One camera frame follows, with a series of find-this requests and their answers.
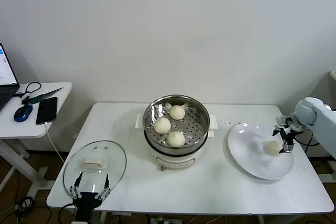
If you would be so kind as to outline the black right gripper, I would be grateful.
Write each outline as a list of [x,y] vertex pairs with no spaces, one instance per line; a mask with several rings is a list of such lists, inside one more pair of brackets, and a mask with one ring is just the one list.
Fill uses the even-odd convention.
[[296,131],[291,129],[290,127],[281,127],[281,128],[275,128],[273,130],[272,135],[275,136],[278,133],[280,133],[281,138],[283,140],[283,145],[282,148],[279,151],[279,154],[282,153],[291,153],[293,150],[293,144],[294,144],[294,139],[296,137]]

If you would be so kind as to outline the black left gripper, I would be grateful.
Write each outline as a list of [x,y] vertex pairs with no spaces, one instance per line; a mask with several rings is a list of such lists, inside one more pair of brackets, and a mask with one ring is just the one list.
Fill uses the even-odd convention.
[[109,176],[106,175],[103,190],[100,193],[79,192],[79,185],[82,179],[82,172],[76,178],[73,186],[70,187],[70,195],[73,204],[77,208],[75,221],[92,221],[93,210],[102,204],[101,199],[106,199],[110,194]]

